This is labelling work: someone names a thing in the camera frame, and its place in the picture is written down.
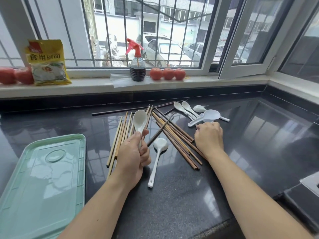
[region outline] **soy sauce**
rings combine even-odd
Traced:
[[[130,68],[130,75],[134,81],[143,81],[146,75],[146,68],[144,69],[134,69]]]

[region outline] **red spray nozzle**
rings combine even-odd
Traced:
[[[132,49],[135,49],[135,57],[140,58],[141,57],[140,48],[143,49],[143,47],[140,44],[138,44],[137,42],[135,42],[129,38],[127,38],[126,41],[129,42],[129,46],[128,46],[125,54],[127,55]]]

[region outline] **yellow plastic bag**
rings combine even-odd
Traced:
[[[71,84],[61,40],[29,40],[26,58],[31,65],[35,85]]]

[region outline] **mint green tray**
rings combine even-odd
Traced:
[[[1,239],[54,239],[84,206],[86,140],[29,144],[0,198]]]

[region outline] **tomato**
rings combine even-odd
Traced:
[[[186,76],[185,70],[178,68],[175,70],[175,78],[176,80],[183,80]]]
[[[0,68],[0,83],[10,85],[17,83],[13,68]]]
[[[175,71],[171,68],[165,68],[163,71],[164,79],[171,80],[175,76]]]
[[[163,71],[160,68],[153,68],[150,71],[152,80],[160,80],[163,77]]]
[[[31,68],[22,68],[16,69],[14,71],[14,76],[17,81],[20,81],[22,84],[30,85],[34,83]]]

